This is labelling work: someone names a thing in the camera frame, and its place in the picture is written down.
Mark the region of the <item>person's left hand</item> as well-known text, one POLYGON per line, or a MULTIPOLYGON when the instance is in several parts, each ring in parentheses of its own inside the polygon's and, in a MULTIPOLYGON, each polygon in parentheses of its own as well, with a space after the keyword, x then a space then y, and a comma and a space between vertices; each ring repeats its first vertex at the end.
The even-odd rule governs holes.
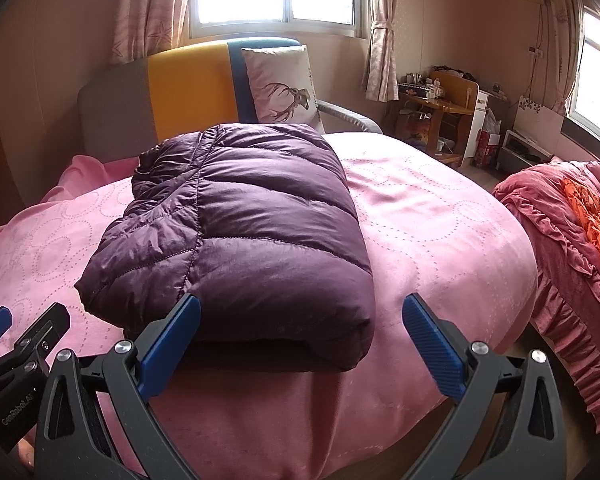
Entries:
POLYGON ((26 438, 18 442, 17 453, 20 463, 32 470, 34 468, 34 447, 26 438))

